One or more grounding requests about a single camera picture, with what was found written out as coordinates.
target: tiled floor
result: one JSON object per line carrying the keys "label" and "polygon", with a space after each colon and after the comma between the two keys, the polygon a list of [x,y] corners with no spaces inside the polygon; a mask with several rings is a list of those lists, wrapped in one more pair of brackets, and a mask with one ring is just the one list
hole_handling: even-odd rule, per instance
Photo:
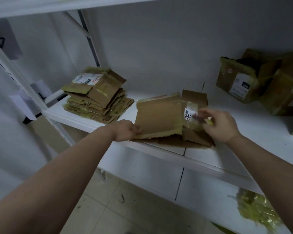
{"label": "tiled floor", "polygon": [[94,175],[61,234],[223,234],[195,212],[106,176]]}

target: forearm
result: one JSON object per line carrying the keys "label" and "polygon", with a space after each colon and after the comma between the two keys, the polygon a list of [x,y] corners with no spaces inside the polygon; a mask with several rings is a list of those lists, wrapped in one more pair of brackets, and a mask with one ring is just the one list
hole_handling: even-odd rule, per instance
{"label": "forearm", "polygon": [[5,197],[0,233],[59,233],[114,136],[98,128]]}
{"label": "forearm", "polygon": [[227,145],[240,159],[293,233],[293,165],[244,136]]}

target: left hand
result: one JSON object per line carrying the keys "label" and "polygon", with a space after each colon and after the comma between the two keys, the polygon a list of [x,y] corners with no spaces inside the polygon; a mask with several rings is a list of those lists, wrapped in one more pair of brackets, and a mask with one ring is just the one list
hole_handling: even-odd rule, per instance
{"label": "left hand", "polygon": [[142,129],[134,125],[131,121],[120,120],[106,125],[114,133],[114,141],[127,141],[132,140],[137,134],[142,132]]}

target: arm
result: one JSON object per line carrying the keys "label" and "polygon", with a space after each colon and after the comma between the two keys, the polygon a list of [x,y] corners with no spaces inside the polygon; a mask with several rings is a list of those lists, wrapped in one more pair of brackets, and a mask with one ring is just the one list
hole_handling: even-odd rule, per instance
{"label": "arm", "polygon": [[205,108],[200,113],[214,119],[214,125],[203,124],[205,131],[235,153],[293,233],[293,165],[241,135],[228,112]]}
{"label": "arm", "polygon": [[59,154],[0,201],[0,234],[59,233],[112,141],[130,140],[139,132],[121,120]]}

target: hand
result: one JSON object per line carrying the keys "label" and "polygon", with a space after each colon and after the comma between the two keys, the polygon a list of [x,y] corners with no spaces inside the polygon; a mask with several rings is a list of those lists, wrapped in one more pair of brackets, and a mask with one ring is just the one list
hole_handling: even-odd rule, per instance
{"label": "hand", "polygon": [[203,118],[212,117],[214,125],[202,123],[203,129],[211,137],[223,142],[228,143],[233,137],[241,135],[236,120],[230,115],[229,112],[214,110],[209,108],[201,108],[198,111],[199,116]]}
{"label": "hand", "polygon": [[112,130],[115,136],[114,141],[118,142],[132,140],[137,134],[142,132],[142,129],[139,126],[134,125],[128,120],[113,122],[105,127]]}

